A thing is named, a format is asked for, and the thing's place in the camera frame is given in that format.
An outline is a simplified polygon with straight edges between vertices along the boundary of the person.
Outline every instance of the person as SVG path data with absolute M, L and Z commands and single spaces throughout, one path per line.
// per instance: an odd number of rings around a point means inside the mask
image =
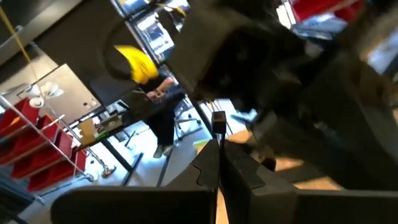
M 164 91 L 174 85 L 174 80 L 167 75 L 159 73 L 157 78 L 148 79 L 140 83 L 139 87 L 146 93 L 148 98 L 157 100 L 161 98 Z M 175 106 L 168 106 L 164 110 L 151 116 L 146 120 L 146 124 L 157 137 L 157 148 L 154 158 L 170 155 L 174 144 L 174 113 Z

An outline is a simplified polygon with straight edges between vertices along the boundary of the desk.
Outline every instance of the desk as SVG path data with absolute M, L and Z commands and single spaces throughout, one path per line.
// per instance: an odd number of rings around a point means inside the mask
M 86 147 L 91 147 L 94 146 L 95 144 L 102 143 L 105 148 L 122 164 L 122 166 L 127 170 L 127 175 L 125 176 L 124 180 L 122 181 L 122 185 L 126 186 L 127 183 L 130 180 L 130 177 L 132 173 L 137 169 L 137 166 L 139 162 L 142 159 L 142 156 L 144 155 L 143 153 L 140 153 L 135 156 L 135 160 L 132 164 L 129 164 L 128 161 L 126 161 L 122 155 L 116 150 L 113 145 L 108 141 L 108 138 L 111 136 L 114 136 L 115 134 L 123 131 L 124 128 L 135 124 L 136 122 L 139 121 L 145 121 L 147 118 L 150 118 L 151 116 L 155 115 L 156 113 L 170 107 L 170 106 L 175 106 L 176 103 L 179 101 L 183 100 L 184 95 L 177 95 L 174 98 L 171 98 L 165 102 L 162 102 L 160 105 L 156 105 L 153 110 L 150 111 L 143 111 L 142 113 L 135 114 L 134 117 L 130 115 L 130 111 L 125 111 L 122 112 L 121 115 L 121 120 L 122 120 L 122 125 L 115 127 L 111 131 L 108 131 L 106 134 L 101 135 L 99 138 L 97 138 L 95 141 L 89 143 L 89 144 L 84 144 L 81 145 L 78 149 L 84 149 Z

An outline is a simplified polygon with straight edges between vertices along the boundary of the red shelf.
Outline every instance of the red shelf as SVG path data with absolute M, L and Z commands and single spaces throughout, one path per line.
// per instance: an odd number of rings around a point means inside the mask
M 32 123 L 36 124 L 39 117 L 39 109 L 33 108 L 29 104 L 29 99 L 25 98 L 18 102 L 15 107 Z M 7 109 L 0 120 L 0 143 L 20 134 L 27 127 L 27 123 L 20 118 L 15 111 Z
M 48 116 L 44 116 L 37 122 L 37 128 L 42 129 L 51 124 L 51 122 L 52 120 Z M 57 124 L 53 124 L 43 130 L 43 134 L 54 142 L 57 131 Z M 9 151 L 5 156 L 0 157 L 0 165 L 6 166 L 12 164 L 48 145 L 49 143 L 43 137 L 37 134 L 35 130 L 30 129 L 23 136 L 16 139 L 11 151 Z
M 76 161 L 76 165 L 84 171 L 86 167 L 86 152 L 84 150 L 74 152 L 72 161 Z M 71 177 L 74 171 L 75 168 L 68 161 L 63 161 L 32 176 L 27 189 L 29 192 L 43 190 L 61 180 Z
M 71 158 L 72 139 L 67 133 L 61 131 L 55 140 L 55 145 Z M 64 160 L 65 158 L 53 146 L 47 146 L 16 162 L 11 177 L 16 179 L 28 178 Z

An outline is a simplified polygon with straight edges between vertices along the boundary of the office chair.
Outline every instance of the office chair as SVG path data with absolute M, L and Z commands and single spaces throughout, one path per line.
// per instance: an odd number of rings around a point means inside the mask
M 183 119 L 182 118 L 182 114 L 188 110 L 190 110 L 191 108 L 193 108 L 192 104 L 189 103 L 189 101 L 187 100 L 187 98 L 184 98 L 176 107 L 175 109 L 175 117 L 174 117 L 174 128 L 175 128 L 175 134 L 178 137 L 178 140 L 181 141 L 183 138 L 199 131 L 202 129 L 202 127 L 198 127 L 193 131 L 182 131 L 181 125 L 182 123 L 186 123 L 189 121 L 196 121 L 197 124 L 201 125 L 201 120 L 197 119 L 197 118 L 193 118 L 191 114 L 188 114 L 188 119 Z

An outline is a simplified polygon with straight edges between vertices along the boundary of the floor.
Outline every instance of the floor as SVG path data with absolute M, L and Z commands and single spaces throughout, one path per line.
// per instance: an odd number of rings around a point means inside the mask
M 201 105 L 201 107 L 206 115 L 210 118 L 212 110 L 211 106 Z M 215 110 L 225 110 L 228 118 L 231 114 L 235 113 L 233 105 L 228 100 L 217 101 L 214 103 L 213 107 Z M 194 109 L 187 111 L 184 116 L 188 116 L 188 114 L 191 114 L 195 118 L 199 118 L 199 115 Z M 228 134 L 245 129 L 243 124 L 233 119 L 228 119 L 228 124 L 231 127 L 231 129 L 228 130 Z M 195 122 L 183 123 L 181 126 L 182 130 L 184 131 L 189 131 L 190 129 L 196 129 L 198 127 Z M 210 133 L 206 130 L 204 125 L 202 126 L 203 129 L 201 131 L 189 135 L 182 141 L 176 143 L 176 147 L 170 155 L 169 165 L 166 169 L 162 185 L 168 184 L 195 158 L 197 152 L 193 147 L 194 142 L 211 138 Z M 159 175 L 164 166 L 166 157 L 162 156 L 160 159 L 154 159 L 152 157 L 156 149 L 155 136 L 143 122 L 133 124 L 127 128 L 129 133 L 131 133 L 133 130 L 139 134 L 131 139 L 127 147 L 124 147 L 125 141 L 119 142 L 116 140 L 116 138 L 110 138 L 109 140 L 128 162 L 133 162 L 133 155 L 136 155 L 140 152 L 144 153 L 139 166 L 130 178 L 128 186 L 155 187 L 158 183 Z M 31 224 L 51 223 L 49 212 L 51 204 L 59 195 L 65 193 L 66 191 L 85 185 L 120 185 L 124 176 L 127 174 L 121 164 L 102 144 L 97 144 L 91 149 L 97 153 L 97 155 L 99 155 L 99 157 L 102 158 L 107 165 L 110 166 L 113 164 L 117 167 L 113 175 L 106 179 L 100 177 L 101 166 L 97 162 L 90 164 L 93 159 L 88 157 L 86 173 L 94 176 L 95 181 L 93 183 L 90 183 L 83 177 L 77 177 L 73 180 L 68 180 L 64 183 L 61 183 L 60 186 L 63 187 L 58 190 L 50 189 L 50 193 L 48 189 L 46 192 L 38 192 L 38 195 L 44 194 L 42 199 L 44 200 L 45 205 L 41 205 L 39 202 L 34 202 L 19 216 Z

